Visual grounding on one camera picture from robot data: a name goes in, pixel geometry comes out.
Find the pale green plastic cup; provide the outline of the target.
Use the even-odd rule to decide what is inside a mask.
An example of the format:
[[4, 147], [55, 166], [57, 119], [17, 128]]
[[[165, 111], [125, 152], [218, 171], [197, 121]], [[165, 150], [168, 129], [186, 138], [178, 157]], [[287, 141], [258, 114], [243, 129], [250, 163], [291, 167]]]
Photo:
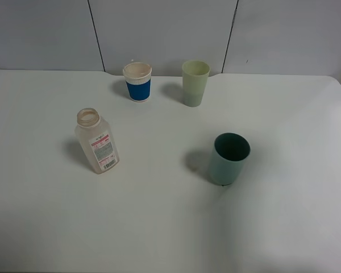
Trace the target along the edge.
[[182, 89], [186, 106], [197, 107], [201, 104], [209, 74], [210, 67], [204, 61], [188, 60], [183, 63]]

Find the teal plastic cup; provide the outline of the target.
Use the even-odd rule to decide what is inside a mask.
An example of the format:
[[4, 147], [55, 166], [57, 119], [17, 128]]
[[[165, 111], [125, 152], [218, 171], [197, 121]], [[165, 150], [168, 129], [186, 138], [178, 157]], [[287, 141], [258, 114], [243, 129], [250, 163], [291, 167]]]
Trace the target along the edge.
[[251, 146], [241, 135], [223, 133], [214, 141], [208, 173], [216, 185], [230, 185], [241, 173]]

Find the clear plastic drink bottle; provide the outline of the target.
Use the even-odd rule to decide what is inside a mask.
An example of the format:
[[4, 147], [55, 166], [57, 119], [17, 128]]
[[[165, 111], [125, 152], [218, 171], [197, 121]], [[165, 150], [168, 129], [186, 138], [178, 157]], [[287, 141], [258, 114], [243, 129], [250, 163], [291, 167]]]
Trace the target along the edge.
[[119, 154], [109, 123], [93, 108], [77, 113], [75, 135], [96, 174], [102, 174], [119, 162]]

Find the blue sleeved paper cup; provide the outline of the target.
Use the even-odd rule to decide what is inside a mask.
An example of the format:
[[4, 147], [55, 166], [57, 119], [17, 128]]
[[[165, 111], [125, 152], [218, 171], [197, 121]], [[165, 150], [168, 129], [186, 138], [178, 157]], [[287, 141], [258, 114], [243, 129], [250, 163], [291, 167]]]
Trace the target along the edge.
[[151, 94], [152, 67], [149, 64], [135, 62], [123, 68], [130, 98], [135, 102], [144, 102]]

